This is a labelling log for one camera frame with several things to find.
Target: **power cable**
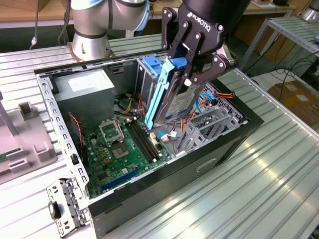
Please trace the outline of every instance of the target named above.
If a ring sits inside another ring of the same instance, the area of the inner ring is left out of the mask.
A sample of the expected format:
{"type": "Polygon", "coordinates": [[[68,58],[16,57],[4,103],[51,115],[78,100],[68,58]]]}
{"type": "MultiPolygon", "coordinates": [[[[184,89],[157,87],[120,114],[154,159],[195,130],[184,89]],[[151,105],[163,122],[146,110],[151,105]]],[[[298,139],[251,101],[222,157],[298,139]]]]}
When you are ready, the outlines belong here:
{"type": "Polygon", "coordinates": [[[286,82],[286,78],[287,78],[289,72],[290,72],[298,63],[300,63],[300,62],[302,62],[302,61],[308,59],[310,56],[315,55],[315,54],[317,54],[318,52],[319,52],[319,51],[316,51],[316,52],[310,54],[309,56],[304,57],[304,58],[298,60],[294,65],[292,65],[291,68],[289,68],[289,71],[286,73],[285,78],[284,78],[284,80],[283,80],[283,84],[282,84],[282,86],[281,86],[280,95],[279,95],[279,98],[278,98],[278,101],[279,101],[279,102],[280,102],[281,97],[282,97],[282,95],[283,95],[284,84],[285,84],[285,82],[286,82]]]}
{"type": "Polygon", "coordinates": [[[35,46],[36,43],[38,42],[39,2],[40,2],[40,0],[36,0],[34,37],[31,40],[31,45],[30,45],[29,50],[31,50],[32,47],[35,46]]]}
{"type": "Polygon", "coordinates": [[[67,0],[66,10],[65,10],[65,13],[64,13],[64,18],[63,18],[64,25],[63,25],[63,28],[61,29],[61,32],[60,32],[59,36],[58,36],[59,45],[61,45],[60,38],[64,34],[64,31],[66,30],[66,27],[67,27],[67,25],[69,24],[69,21],[70,21],[70,11],[71,11],[71,2],[70,2],[70,0],[67,0]]]}

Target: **side panel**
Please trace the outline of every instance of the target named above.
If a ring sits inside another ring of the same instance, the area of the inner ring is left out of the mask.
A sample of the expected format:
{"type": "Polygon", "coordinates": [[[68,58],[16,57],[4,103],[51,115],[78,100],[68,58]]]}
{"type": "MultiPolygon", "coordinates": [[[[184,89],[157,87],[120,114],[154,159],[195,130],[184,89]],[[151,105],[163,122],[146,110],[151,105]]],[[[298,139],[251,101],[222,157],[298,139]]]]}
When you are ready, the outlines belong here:
{"type": "MultiPolygon", "coordinates": [[[[233,152],[233,150],[230,151],[229,149],[232,149],[234,145],[241,144],[243,140],[245,140],[244,135],[232,140],[215,151],[210,152],[204,157],[199,158],[197,161],[192,162],[182,169],[175,171],[171,175],[157,181],[141,192],[137,194],[133,193],[133,196],[124,201],[117,201],[117,198],[114,197],[114,195],[110,195],[106,199],[102,200],[102,202],[99,201],[90,205],[89,209],[93,217],[97,238],[105,236],[105,234],[110,233],[130,219],[136,217],[140,213],[185,187],[187,184],[193,182],[198,177],[212,170],[220,159],[225,160],[226,158],[229,158],[233,152]],[[101,206],[104,206],[107,210],[95,215],[97,207],[101,206]]],[[[158,172],[154,172],[153,174],[161,174],[160,171],[163,169],[164,168],[159,169],[158,172]]]]}

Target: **chip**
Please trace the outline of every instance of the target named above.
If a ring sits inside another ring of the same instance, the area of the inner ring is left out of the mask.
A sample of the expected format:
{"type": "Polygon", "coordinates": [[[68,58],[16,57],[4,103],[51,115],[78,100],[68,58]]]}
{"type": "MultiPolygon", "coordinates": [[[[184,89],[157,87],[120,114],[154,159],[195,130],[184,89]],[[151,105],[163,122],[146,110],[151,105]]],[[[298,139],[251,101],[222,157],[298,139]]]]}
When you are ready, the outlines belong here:
{"type": "Polygon", "coordinates": [[[111,150],[116,159],[122,158],[130,154],[128,148],[124,143],[118,143],[111,147],[111,150]]]}
{"type": "Polygon", "coordinates": [[[106,172],[103,172],[103,173],[98,175],[98,178],[100,181],[102,181],[103,179],[105,179],[107,177],[108,177],[108,174],[106,172]]]}

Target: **metal rack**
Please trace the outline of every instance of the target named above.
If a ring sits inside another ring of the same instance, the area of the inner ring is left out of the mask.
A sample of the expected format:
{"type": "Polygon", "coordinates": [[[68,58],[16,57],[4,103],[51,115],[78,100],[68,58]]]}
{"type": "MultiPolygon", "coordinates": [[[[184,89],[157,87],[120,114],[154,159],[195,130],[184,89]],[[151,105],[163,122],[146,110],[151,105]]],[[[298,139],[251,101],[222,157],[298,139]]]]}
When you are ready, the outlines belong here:
{"type": "MultiPolygon", "coordinates": [[[[160,49],[160,36],[110,41],[115,54],[160,49]]],[[[67,47],[0,54],[4,107],[36,105],[58,160],[0,185],[0,235],[59,239],[46,187],[70,177],[33,69],[74,63],[67,47]]],[[[220,78],[265,123],[231,159],[106,236],[307,238],[319,224],[319,136],[241,71],[220,78]]],[[[93,226],[70,239],[95,238],[93,226]]]]}
{"type": "Polygon", "coordinates": [[[255,39],[248,48],[239,66],[239,69],[244,69],[251,57],[251,54],[254,52],[257,44],[259,43],[268,27],[275,30],[275,32],[269,38],[264,49],[261,51],[261,54],[263,54],[271,46],[272,42],[275,40],[278,34],[284,35],[285,37],[299,45],[301,49],[305,49],[310,53],[316,53],[319,51],[319,43],[314,41],[315,36],[319,35],[319,23],[308,23],[296,16],[269,18],[265,20],[264,24],[258,31],[255,39]]]}

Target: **ram slot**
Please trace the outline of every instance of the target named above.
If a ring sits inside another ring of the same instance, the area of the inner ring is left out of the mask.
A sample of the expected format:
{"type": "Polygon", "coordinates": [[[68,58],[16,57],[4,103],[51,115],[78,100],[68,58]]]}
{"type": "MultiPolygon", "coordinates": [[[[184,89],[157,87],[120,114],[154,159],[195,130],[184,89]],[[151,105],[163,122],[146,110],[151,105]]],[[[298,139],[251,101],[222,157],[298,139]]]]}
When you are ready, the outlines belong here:
{"type": "Polygon", "coordinates": [[[151,142],[149,141],[149,139],[147,138],[145,133],[141,130],[141,127],[139,127],[139,125],[137,123],[135,123],[135,124],[133,124],[133,128],[136,130],[138,135],[141,136],[140,139],[143,141],[145,146],[148,148],[148,150],[149,150],[150,154],[152,155],[152,157],[155,158],[155,159],[158,159],[159,158],[159,154],[154,149],[153,145],[151,144],[151,142]]]}
{"type": "Polygon", "coordinates": [[[132,136],[132,138],[134,139],[135,143],[137,144],[137,146],[139,147],[139,149],[143,153],[143,155],[146,158],[147,162],[148,163],[152,162],[154,157],[152,157],[152,155],[149,153],[147,147],[143,144],[143,141],[140,139],[140,136],[138,135],[136,130],[133,128],[133,124],[132,125],[128,125],[127,129],[129,131],[130,135],[132,136]]]}

